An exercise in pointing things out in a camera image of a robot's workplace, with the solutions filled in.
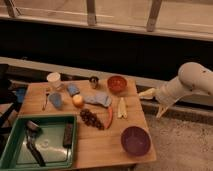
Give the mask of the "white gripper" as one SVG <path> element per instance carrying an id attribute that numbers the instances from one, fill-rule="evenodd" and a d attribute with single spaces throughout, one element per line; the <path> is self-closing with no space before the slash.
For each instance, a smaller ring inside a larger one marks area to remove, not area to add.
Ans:
<path id="1" fill-rule="evenodd" d="M 190 94 L 191 91 L 175 77 L 157 89 L 149 88 L 146 91 L 140 92 L 139 97 L 146 100 L 153 99 L 154 97 L 156 98 L 161 104 L 156 114 L 156 118 L 159 119 L 166 113 L 168 107 L 175 104 L 182 97 Z"/>

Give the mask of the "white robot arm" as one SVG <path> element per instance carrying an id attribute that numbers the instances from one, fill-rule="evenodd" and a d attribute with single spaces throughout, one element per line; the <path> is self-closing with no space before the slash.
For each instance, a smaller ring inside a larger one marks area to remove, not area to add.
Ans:
<path id="1" fill-rule="evenodd" d="M 156 117 L 160 118 L 181 98 L 197 92 L 213 96 L 213 71 L 199 63 L 187 62 L 180 66 L 176 77 L 160 87 L 140 92 L 139 97 L 155 98 L 159 103 Z"/>

